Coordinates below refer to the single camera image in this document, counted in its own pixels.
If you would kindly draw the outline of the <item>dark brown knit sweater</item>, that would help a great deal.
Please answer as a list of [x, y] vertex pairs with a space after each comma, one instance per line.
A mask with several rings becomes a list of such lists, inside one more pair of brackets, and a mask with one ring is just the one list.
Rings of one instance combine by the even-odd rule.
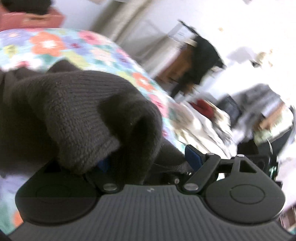
[[46, 72], [1, 72], [1, 147], [9, 158], [58, 160], [79, 174], [101, 164], [128, 184], [192, 171], [163, 136], [159, 108], [136, 87], [66, 60]]

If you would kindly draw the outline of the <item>white comforter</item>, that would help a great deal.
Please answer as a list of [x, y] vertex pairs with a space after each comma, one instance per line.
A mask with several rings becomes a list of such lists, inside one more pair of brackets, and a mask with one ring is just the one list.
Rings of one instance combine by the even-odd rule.
[[224, 143], [214, 130], [212, 122], [191, 105], [186, 102], [169, 102], [168, 109], [180, 150], [183, 151], [186, 145], [192, 145], [203, 154], [214, 153], [223, 159], [236, 156], [236, 145]]

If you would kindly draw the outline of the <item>red garment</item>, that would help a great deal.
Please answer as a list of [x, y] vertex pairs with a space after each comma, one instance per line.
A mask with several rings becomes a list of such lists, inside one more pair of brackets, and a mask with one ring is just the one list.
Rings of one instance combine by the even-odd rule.
[[190, 105], [206, 118], [212, 119], [214, 117], [213, 108], [203, 99], [197, 99], [193, 102], [190, 102]]

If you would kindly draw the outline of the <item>grey knit garment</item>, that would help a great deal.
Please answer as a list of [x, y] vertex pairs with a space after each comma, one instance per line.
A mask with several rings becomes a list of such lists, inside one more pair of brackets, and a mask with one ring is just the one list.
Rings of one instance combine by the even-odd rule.
[[280, 95], [268, 85], [258, 84], [248, 90], [225, 96], [217, 107], [230, 117], [232, 139], [239, 144], [253, 138], [253, 130], [283, 103]]

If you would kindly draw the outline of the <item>brown hanging garment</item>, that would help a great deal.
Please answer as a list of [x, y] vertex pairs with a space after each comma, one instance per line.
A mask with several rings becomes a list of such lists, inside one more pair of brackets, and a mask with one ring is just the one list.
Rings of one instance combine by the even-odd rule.
[[191, 67], [193, 46], [185, 44], [173, 60], [156, 76], [156, 82], [164, 89], [175, 85]]

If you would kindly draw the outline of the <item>black hanging garment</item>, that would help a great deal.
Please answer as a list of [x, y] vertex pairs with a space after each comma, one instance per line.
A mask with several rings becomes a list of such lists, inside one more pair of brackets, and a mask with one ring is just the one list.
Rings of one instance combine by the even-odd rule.
[[185, 71], [178, 80], [178, 84], [171, 91], [171, 98], [175, 98], [179, 92], [186, 95], [193, 85], [201, 83], [202, 78], [213, 67], [218, 67], [220, 69], [226, 68], [216, 48], [208, 40], [201, 37], [193, 27], [188, 26], [181, 20], [178, 21], [195, 35], [194, 42], [196, 45], [193, 47], [190, 57], [191, 66]]

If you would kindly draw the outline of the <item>floral quilted bedspread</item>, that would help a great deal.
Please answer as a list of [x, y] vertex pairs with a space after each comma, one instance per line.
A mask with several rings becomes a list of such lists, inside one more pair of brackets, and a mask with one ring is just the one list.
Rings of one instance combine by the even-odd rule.
[[164, 137], [184, 152], [185, 144], [172, 127], [173, 100], [121, 47], [95, 32], [76, 29], [11, 29], [1, 32], [1, 70], [19, 67], [47, 70], [67, 59], [84, 70], [117, 74], [130, 81], [160, 109]]

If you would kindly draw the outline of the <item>black folded garment on suitcase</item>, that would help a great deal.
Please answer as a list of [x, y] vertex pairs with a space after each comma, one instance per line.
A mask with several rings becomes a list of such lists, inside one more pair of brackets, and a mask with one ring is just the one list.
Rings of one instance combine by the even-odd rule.
[[51, 0], [1, 0], [1, 5], [10, 12], [25, 12], [45, 15], [52, 5]]

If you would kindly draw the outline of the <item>pink ribbed suitcase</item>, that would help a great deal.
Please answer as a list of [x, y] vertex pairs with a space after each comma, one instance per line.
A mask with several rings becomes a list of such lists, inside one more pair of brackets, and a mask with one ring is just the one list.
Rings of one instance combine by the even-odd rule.
[[64, 15], [55, 8], [49, 8], [45, 15], [28, 14], [25, 12], [9, 12], [1, 6], [1, 31], [28, 28], [59, 28]]

